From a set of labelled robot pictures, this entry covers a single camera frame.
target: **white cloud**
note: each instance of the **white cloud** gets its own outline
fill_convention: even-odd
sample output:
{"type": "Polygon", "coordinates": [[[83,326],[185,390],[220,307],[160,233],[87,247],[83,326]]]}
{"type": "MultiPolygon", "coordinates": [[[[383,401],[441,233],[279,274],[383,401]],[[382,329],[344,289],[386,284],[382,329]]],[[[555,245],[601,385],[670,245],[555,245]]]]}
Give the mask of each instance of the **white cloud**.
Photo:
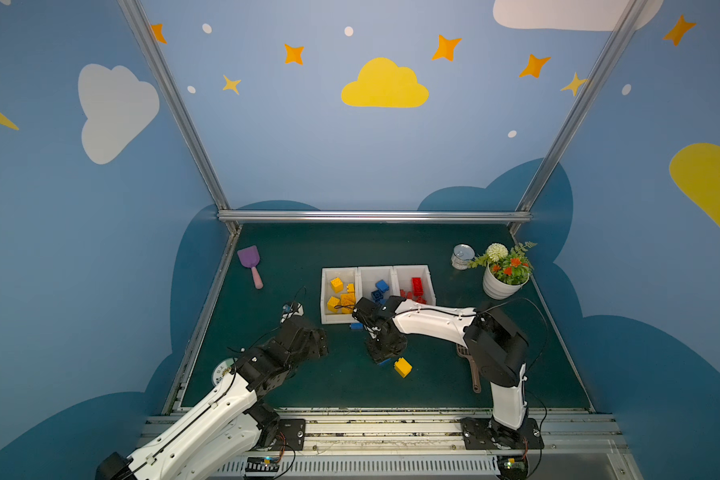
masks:
{"type": "MultiPolygon", "coordinates": [[[[648,0],[637,27],[650,22],[664,0],[648,0]]],[[[629,0],[496,0],[494,18],[509,28],[610,32],[629,0]]]]}
{"type": "Polygon", "coordinates": [[[157,90],[125,67],[83,67],[77,79],[80,105],[88,117],[83,149],[97,164],[111,162],[160,110],[157,90]]]}

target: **green leaves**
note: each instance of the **green leaves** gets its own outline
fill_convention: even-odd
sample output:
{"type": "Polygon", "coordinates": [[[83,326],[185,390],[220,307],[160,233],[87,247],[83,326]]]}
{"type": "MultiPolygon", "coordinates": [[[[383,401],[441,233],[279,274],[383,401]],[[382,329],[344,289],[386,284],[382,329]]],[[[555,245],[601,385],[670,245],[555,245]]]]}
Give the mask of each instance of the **green leaves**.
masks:
{"type": "Polygon", "coordinates": [[[537,244],[533,242],[525,242],[524,244],[517,244],[512,247],[508,256],[502,258],[498,262],[492,262],[488,257],[488,253],[476,257],[469,263],[470,268],[476,266],[485,266],[489,268],[490,273],[495,276],[499,281],[507,283],[508,285],[520,285],[528,281],[530,273],[533,271],[533,266],[530,264],[530,260],[525,255],[529,248],[533,248],[537,244]],[[512,266],[512,259],[518,259],[520,264],[512,266]],[[499,266],[499,271],[494,272],[493,267],[499,266]],[[511,274],[505,274],[504,271],[507,268],[511,268],[511,274]]]}

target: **black mounting plate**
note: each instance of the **black mounting plate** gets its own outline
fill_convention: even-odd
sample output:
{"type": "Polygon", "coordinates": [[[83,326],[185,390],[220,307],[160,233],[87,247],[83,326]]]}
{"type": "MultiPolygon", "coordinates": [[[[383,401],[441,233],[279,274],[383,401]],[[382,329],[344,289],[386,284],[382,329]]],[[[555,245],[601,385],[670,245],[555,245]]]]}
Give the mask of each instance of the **black mounting plate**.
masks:
{"type": "MultiPolygon", "coordinates": [[[[305,426],[306,420],[304,418],[280,418],[277,431],[286,437],[286,445],[300,452],[304,449],[305,426]]],[[[282,440],[279,435],[275,435],[275,443],[269,447],[269,450],[279,450],[281,447],[282,440]]]]}
{"type": "Polygon", "coordinates": [[[491,418],[462,418],[461,437],[467,450],[525,450],[523,438],[528,440],[529,450],[544,448],[544,440],[539,432],[536,420],[526,418],[523,425],[515,432],[508,428],[491,426],[491,418]]]}

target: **white storage bin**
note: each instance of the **white storage bin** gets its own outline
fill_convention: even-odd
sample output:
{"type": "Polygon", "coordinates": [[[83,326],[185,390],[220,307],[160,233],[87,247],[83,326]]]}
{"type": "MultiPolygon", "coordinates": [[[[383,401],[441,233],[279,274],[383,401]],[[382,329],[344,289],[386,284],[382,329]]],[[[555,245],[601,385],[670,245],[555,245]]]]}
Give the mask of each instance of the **white storage bin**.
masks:
{"type": "Polygon", "coordinates": [[[434,297],[434,288],[432,287],[432,278],[429,275],[429,266],[427,265],[395,265],[394,276],[398,282],[395,295],[400,295],[400,289],[406,292],[413,291],[412,278],[418,277],[422,279],[422,288],[424,289],[424,300],[427,305],[437,305],[437,299],[434,297]]]}
{"type": "Polygon", "coordinates": [[[335,296],[339,300],[342,293],[347,293],[347,284],[355,284],[355,301],[362,296],[362,284],[360,282],[360,274],[358,268],[348,266],[345,268],[324,268],[322,269],[322,287],[320,292],[320,321],[323,323],[356,323],[351,313],[334,313],[328,310],[328,299],[335,296]],[[344,290],[335,293],[331,286],[331,280],[338,277],[344,283],[344,290]]]}
{"type": "Polygon", "coordinates": [[[360,266],[358,270],[362,283],[362,296],[368,300],[373,300],[371,292],[378,290],[376,282],[379,280],[384,280],[389,286],[389,290],[384,292],[384,298],[388,299],[390,295],[400,295],[400,287],[391,266],[360,266]]]}

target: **vent grille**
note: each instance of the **vent grille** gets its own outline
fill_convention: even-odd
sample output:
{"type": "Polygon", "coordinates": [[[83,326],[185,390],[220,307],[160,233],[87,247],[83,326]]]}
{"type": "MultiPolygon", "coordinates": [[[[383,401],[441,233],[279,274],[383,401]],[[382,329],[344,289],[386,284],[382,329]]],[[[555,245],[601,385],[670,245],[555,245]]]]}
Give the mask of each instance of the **vent grille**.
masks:
{"type": "MultiPolygon", "coordinates": [[[[285,468],[290,459],[284,458],[285,468]]],[[[211,478],[239,477],[245,458],[224,464],[211,478]]],[[[296,457],[288,476],[356,476],[356,475],[499,475],[495,456],[342,456],[332,458],[296,457]]],[[[271,473],[248,472],[247,477],[267,477],[271,473]]]]}

